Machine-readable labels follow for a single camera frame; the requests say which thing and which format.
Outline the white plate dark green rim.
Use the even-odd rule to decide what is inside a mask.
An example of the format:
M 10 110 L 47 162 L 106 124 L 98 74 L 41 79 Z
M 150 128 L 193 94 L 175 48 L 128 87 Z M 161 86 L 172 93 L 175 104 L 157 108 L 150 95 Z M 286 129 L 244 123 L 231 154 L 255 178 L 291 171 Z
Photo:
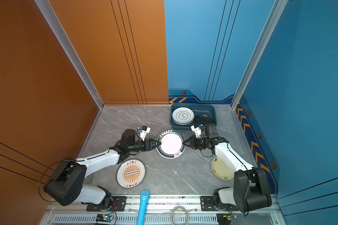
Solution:
M 185 151 L 186 146 L 183 144 L 184 140 L 185 137 L 179 131 L 164 131 L 157 138 L 157 141 L 161 143 L 161 145 L 156 148 L 157 152 L 167 159 L 178 158 Z

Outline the black plate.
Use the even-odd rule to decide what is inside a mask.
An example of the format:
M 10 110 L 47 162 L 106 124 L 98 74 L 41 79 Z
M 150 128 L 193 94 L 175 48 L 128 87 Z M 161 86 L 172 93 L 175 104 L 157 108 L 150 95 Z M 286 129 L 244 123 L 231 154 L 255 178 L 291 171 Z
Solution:
M 197 115 L 194 118 L 193 122 L 197 126 L 214 123 L 213 119 L 206 114 Z

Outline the white flower plate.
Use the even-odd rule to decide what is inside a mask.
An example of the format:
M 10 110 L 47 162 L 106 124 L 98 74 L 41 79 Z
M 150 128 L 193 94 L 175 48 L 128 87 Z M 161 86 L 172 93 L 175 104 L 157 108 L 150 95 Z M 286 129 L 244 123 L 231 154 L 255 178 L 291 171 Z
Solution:
M 172 119 L 177 125 L 186 126 L 194 121 L 194 112 L 187 107 L 180 107 L 173 111 Z

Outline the large orange sunburst plate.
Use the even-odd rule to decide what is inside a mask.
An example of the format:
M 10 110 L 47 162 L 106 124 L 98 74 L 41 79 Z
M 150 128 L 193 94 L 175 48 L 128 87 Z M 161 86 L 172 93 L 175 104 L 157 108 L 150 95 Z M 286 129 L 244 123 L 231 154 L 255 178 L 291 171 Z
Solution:
M 116 172 L 116 181 L 124 189 L 139 186 L 145 179 L 146 167 L 139 159 L 129 159 L 123 162 Z

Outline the cream yellow plate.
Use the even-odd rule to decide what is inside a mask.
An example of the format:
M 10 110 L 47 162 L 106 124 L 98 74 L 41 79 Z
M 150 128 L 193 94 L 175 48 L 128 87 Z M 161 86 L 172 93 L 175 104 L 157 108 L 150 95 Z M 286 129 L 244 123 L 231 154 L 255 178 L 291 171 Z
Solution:
M 211 162 L 213 174 L 221 180 L 229 181 L 234 178 L 234 173 L 219 157 L 215 157 Z

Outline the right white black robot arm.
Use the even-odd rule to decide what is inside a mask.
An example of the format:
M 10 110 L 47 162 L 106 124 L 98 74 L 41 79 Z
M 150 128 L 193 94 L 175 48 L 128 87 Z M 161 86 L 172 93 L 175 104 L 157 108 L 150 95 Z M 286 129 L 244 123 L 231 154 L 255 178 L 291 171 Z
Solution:
M 194 135 L 183 144 L 194 150 L 211 150 L 234 175 L 234 186 L 216 189 L 211 205 L 220 211 L 235 206 L 244 214 L 272 205 L 266 170 L 246 162 L 229 141 L 217 133 L 214 123 L 193 125 L 191 130 Z

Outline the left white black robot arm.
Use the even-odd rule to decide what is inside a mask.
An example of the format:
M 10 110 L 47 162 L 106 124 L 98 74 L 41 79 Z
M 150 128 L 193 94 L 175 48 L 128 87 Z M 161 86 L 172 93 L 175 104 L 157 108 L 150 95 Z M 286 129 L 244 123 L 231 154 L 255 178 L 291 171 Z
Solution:
M 113 147 L 86 158 L 64 158 L 46 181 L 43 191 L 61 206 L 82 203 L 97 207 L 100 211 L 113 208 L 112 194 L 101 186 L 84 184 L 89 175 L 106 167 L 124 162 L 132 152 L 151 151 L 161 145 L 160 141 L 146 138 L 150 128 L 127 129 Z

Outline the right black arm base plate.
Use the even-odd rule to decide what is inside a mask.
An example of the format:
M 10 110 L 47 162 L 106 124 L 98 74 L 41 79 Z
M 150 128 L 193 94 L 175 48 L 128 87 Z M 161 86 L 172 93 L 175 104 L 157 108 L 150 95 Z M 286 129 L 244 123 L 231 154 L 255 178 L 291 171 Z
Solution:
M 238 211 L 234 204 L 223 203 L 216 196 L 201 196 L 201 210 L 202 211 Z

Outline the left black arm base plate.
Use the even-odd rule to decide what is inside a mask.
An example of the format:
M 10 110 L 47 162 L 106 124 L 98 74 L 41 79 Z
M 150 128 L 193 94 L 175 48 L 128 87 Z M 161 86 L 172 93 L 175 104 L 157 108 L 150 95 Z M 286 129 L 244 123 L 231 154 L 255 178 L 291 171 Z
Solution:
M 89 203 L 87 205 L 86 211 L 118 211 L 122 212 L 126 206 L 126 196 L 111 196 L 103 200 L 103 203 L 93 204 Z

